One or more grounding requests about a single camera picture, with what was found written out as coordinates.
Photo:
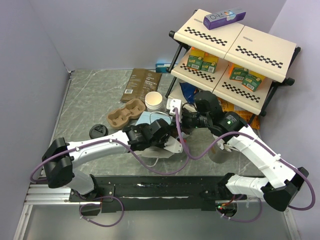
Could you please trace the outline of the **light blue paper bag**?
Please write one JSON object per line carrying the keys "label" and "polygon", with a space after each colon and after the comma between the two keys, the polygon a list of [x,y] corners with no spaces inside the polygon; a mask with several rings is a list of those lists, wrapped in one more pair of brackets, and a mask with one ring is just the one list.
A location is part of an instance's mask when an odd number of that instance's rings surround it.
{"label": "light blue paper bag", "polygon": [[163,112],[144,111],[135,126],[130,148],[143,158],[155,159],[148,167],[154,167],[159,159],[169,159],[184,151],[180,140],[173,136],[176,129],[173,118]]}

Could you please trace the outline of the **white paper cup stack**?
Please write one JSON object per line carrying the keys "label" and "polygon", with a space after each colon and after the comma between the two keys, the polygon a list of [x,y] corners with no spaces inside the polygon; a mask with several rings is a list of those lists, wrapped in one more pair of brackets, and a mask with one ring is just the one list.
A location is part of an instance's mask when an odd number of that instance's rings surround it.
{"label": "white paper cup stack", "polygon": [[148,112],[158,112],[162,107],[163,97],[157,91],[151,91],[145,96],[145,105]]}

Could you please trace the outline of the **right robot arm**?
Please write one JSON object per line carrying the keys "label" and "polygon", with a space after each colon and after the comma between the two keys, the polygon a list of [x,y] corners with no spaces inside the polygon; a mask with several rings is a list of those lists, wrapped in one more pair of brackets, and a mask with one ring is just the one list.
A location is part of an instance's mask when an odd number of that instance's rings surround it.
{"label": "right robot arm", "polygon": [[215,94],[200,91],[194,96],[195,112],[183,106],[172,106],[177,112],[176,127],[207,128],[216,137],[213,144],[222,141],[250,160],[263,177],[245,177],[229,173],[218,187],[223,199],[233,195],[254,196],[264,199],[273,209],[283,212],[301,190],[304,183],[310,185],[309,172],[304,167],[296,168],[282,159],[255,134],[250,125],[236,112],[224,111]]}

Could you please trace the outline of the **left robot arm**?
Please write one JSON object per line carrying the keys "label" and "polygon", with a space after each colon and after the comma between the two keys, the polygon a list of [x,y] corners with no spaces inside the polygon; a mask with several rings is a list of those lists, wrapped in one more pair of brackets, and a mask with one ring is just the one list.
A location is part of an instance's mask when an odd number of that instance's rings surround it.
{"label": "left robot arm", "polygon": [[126,126],[111,135],[96,139],[66,142],[63,137],[52,142],[42,157],[49,188],[63,186],[80,193],[87,201],[95,200],[99,188],[93,176],[78,168],[90,161],[130,151],[144,151],[150,147],[179,152],[179,143],[171,135],[170,125],[162,118],[151,124]]}

